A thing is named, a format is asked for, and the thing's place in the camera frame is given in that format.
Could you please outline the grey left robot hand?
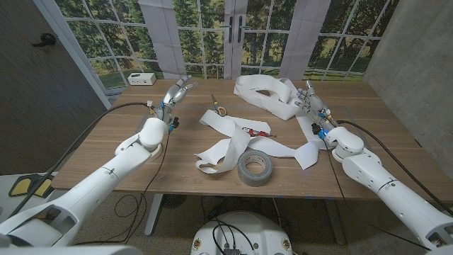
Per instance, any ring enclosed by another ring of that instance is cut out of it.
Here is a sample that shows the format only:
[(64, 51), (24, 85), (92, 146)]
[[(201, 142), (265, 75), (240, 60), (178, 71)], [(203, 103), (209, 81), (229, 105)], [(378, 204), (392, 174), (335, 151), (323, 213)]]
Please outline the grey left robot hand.
[(186, 85), (191, 77), (191, 75), (184, 76), (171, 86), (160, 102), (160, 106), (156, 109), (157, 118), (164, 121), (169, 126), (170, 131), (179, 126), (178, 117), (171, 115), (173, 107), (177, 103), (182, 102), (189, 90), (194, 89), (198, 85), (197, 82)]

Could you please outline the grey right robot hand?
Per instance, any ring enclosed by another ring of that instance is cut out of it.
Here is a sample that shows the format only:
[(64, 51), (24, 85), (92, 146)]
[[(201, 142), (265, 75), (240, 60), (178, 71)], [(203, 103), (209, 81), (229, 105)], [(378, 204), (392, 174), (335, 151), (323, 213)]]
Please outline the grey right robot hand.
[(328, 106), (316, 95), (309, 80), (307, 89), (297, 89), (297, 100), (294, 102), (301, 109), (295, 116), (309, 142), (319, 141), (336, 128), (338, 124), (331, 116)]

